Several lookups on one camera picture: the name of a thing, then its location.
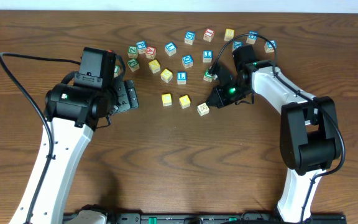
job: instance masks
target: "toy block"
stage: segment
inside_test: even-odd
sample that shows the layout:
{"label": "toy block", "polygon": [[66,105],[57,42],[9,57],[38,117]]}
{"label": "toy block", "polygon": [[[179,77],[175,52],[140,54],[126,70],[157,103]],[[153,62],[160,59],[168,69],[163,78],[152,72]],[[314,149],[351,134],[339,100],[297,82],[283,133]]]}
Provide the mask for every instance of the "toy block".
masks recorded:
{"label": "toy block", "polygon": [[205,73],[204,73],[204,80],[205,81],[207,81],[207,82],[212,82],[212,75],[211,74],[209,74],[209,72],[208,72],[208,69],[205,71]]}
{"label": "toy block", "polygon": [[155,59],[156,54],[157,54],[157,49],[155,47],[147,47],[146,48],[146,57],[148,59]]}
{"label": "toy block", "polygon": [[165,46],[165,52],[168,56],[172,56],[177,52],[177,47],[173,44],[173,42],[170,42]]}
{"label": "toy block", "polygon": [[226,29],[226,32],[224,33],[224,41],[229,41],[233,39],[233,37],[234,37],[234,30]]}
{"label": "toy block", "polygon": [[144,40],[139,41],[138,43],[136,43],[136,47],[137,47],[137,51],[138,51],[140,54],[146,53],[146,50],[147,50],[146,41],[144,41]]}
{"label": "toy block", "polygon": [[129,69],[131,70],[131,71],[136,71],[136,70],[138,70],[140,67],[139,67],[139,62],[136,60],[136,59],[130,59],[129,61],[128,61],[128,66],[129,66]]}
{"label": "toy block", "polygon": [[178,84],[179,85],[186,84],[186,81],[187,81],[187,73],[186,72],[178,72],[177,77],[178,77]]}
{"label": "toy block", "polygon": [[189,96],[185,95],[185,96],[179,98],[179,103],[180,103],[180,106],[182,109],[189,107],[190,103],[191,103]]}
{"label": "toy block", "polygon": [[212,50],[204,50],[203,62],[204,63],[212,62]]}
{"label": "toy block", "polygon": [[113,77],[116,78],[119,75],[119,72],[120,72],[120,68],[118,65],[116,65],[114,67],[114,76]]}
{"label": "toy block", "polygon": [[129,48],[128,48],[128,57],[137,58],[138,54],[139,53],[137,51],[137,47],[129,46]]}
{"label": "toy block", "polygon": [[191,55],[186,55],[181,59],[181,62],[185,68],[190,68],[193,66],[193,58]]}
{"label": "toy block", "polygon": [[149,62],[149,68],[153,72],[153,74],[161,71],[161,66],[160,66],[159,62],[157,61],[157,59]]}
{"label": "toy block", "polygon": [[171,106],[172,105],[171,93],[163,94],[161,96],[161,98],[162,98],[162,104],[164,106]]}
{"label": "toy block", "polygon": [[234,50],[236,50],[239,47],[242,47],[242,41],[234,41],[233,48],[231,49],[231,51],[233,52]]}
{"label": "toy block", "polygon": [[187,31],[185,35],[185,44],[193,45],[195,38],[196,38],[195,33]]}
{"label": "toy block", "polygon": [[205,30],[205,33],[204,33],[204,40],[208,41],[208,42],[211,42],[212,41],[212,38],[214,38],[214,35],[215,35],[215,31],[211,30],[211,29],[206,29]]}
{"label": "toy block", "polygon": [[209,113],[209,108],[206,105],[206,103],[203,103],[197,106],[197,111],[200,114],[200,116],[203,116]]}
{"label": "toy block", "polygon": [[[249,31],[249,34],[258,34],[258,32]],[[254,44],[257,38],[258,37],[255,35],[249,35],[247,38],[247,44]]]}
{"label": "toy block", "polygon": [[[273,43],[274,47],[277,48],[277,44],[275,40],[271,40],[271,43]],[[265,51],[266,53],[274,52],[273,46],[270,45],[270,43],[266,42],[265,44]]]}
{"label": "toy block", "polygon": [[164,71],[162,71],[161,73],[161,79],[164,82],[168,83],[172,79],[172,72],[169,71],[168,69],[164,69]]}

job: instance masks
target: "white background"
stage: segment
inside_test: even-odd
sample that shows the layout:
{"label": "white background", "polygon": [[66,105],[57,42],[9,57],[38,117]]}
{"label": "white background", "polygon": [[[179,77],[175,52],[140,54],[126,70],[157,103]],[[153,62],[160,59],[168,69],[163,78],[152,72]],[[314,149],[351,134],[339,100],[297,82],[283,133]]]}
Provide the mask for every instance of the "white background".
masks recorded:
{"label": "white background", "polygon": [[0,9],[358,13],[358,0],[0,0]]}

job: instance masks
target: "table surface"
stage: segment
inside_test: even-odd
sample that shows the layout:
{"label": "table surface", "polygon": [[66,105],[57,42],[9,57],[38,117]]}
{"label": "table surface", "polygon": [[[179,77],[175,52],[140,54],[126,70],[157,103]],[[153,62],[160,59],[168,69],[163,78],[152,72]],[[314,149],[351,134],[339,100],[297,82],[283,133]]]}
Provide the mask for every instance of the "table surface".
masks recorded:
{"label": "table surface", "polygon": [[[216,31],[211,43],[203,41],[207,27]],[[139,56],[140,70],[128,69],[140,107],[115,115],[109,128],[95,132],[67,212],[94,203],[145,213],[273,209],[287,171],[278,149],[280,115],[260,96],[254,105],[211,108],[202,117],[196,110],[218,84],[203,81],[210,63],[202,62],[202,51],[216,56],[226,28],[236,34],[257,30],[276,40],[284,74],[305,91],[335,101],[347,160],[340,172],[322,179],[312,211],[343,212],[349,223],[358,223],[358,15],[0,11],[0,52],[80,60],[84,47],[96,47],[115,50],[127,62],[128,46],[145,40],[157,48],[162,69],[174,73],[183,70],[182,56],[193,56],[186,85],[161,81],[145,55]],[[188,30],[196,33],[193,45],[184,44]],[[178,47],[172,57],[163,49],[170,41]],[[272,58],[263,45],[261,39],[254,45],[258,58]],[[230,49],[222,61],[234,71]],[[78,69],[6,61],[41,108],[46,92]],[[163,93],[172,94],[172,106],[162,106]],[[191,106],[183,110],[178,99],[186,94]],[[39,117],[0,66],[0,223],[10,220],[22,198],[41,135]]]}

